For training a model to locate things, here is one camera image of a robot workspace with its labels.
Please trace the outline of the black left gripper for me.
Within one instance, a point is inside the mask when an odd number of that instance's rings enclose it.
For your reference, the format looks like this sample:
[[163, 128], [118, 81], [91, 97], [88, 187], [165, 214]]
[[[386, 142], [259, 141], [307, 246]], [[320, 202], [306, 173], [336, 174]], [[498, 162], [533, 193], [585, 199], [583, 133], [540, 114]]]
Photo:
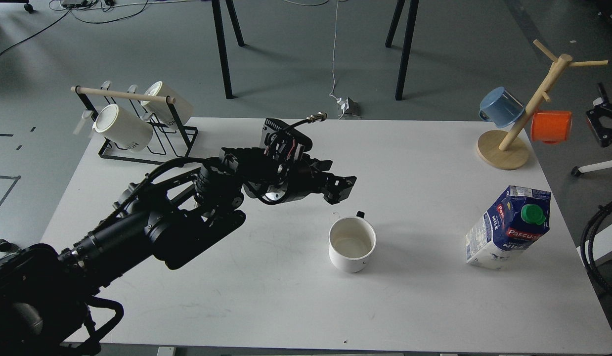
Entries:
[[243, 153], [241, 176], [247, 194], [265, 204], [301, 200], [311, 193], [321, 193], [331, 205], [346, 200], [356, 176], [328, 173], [332, 162], [311, 158], [307, 152], [312, 140], [296, 129], [324, 120], [306, 118], [289, 125], [279, 119], [266, 119], [260, 146]]

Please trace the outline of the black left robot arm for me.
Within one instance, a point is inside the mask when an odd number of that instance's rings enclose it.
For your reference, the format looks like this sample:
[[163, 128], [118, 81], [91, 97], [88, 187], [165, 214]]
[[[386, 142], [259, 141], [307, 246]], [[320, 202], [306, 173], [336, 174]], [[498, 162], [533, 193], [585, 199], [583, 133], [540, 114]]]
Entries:
[[171, 270], [192, 261], [243, 225], [245, 196], [266, 205], [312, 193], [329, 204], [347, 199], [356, 177], [332, 174], [311, 149], [297, 124], [267, 119], [258, 148], [172, 159], [130, 184], [72, 248], [39, 243], [1, 258], [0, 356], [97, 354], [124, 315], [100, 289], [148, 257]]

